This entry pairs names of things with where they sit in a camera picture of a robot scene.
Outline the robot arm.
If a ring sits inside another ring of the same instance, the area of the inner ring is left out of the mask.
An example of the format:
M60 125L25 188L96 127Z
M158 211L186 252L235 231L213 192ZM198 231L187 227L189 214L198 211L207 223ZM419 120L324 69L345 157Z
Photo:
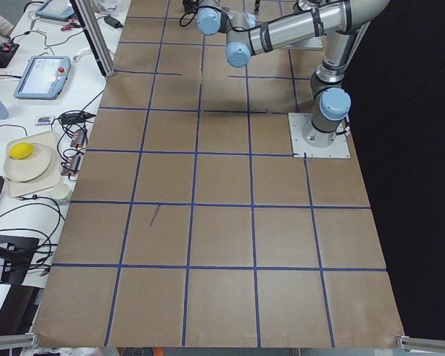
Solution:
M261 53L302 50L312 39L325 38L323 60L310 79L314 112L302 137L313 147L327 148L351 106L341 87L345 71L366 28L387 5L387 1L296 1L291 14L268 22L257 22L253 14L231 10L219 1L191 1L185 9L195 14L202 34L225 34L225 55L233 67L244 67Z

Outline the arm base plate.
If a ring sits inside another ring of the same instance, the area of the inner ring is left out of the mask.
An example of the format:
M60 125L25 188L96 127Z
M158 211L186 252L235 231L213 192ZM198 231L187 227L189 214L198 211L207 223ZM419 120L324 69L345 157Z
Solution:
M349 159L347 136L340 122L331 133L321 133L312 125L311 113L289 113L292 156L298 158Z
M313 37L284 46L285 49L295 50L322 50L323 43L320 37Z

